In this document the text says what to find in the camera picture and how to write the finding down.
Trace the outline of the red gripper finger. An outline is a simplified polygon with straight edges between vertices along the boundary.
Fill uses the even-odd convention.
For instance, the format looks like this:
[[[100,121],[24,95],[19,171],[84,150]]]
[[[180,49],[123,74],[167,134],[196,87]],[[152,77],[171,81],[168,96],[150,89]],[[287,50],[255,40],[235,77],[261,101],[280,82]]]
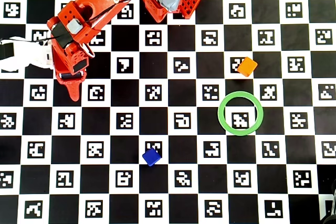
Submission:
[[[82,83],[82,80],[59,80],[59,83],[66,86],[69,96],[74,102],[79,100],[79,86]]]

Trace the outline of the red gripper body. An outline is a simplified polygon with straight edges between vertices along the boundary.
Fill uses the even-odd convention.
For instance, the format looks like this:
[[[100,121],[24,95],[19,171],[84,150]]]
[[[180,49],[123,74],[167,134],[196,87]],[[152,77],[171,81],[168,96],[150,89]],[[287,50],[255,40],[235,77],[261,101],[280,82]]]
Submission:
[[[60,84],[81,83],[86,79],[89,59],[95,56],[88,44],[72,42],[62,48],[53,42],[52,50],[55,75]]]

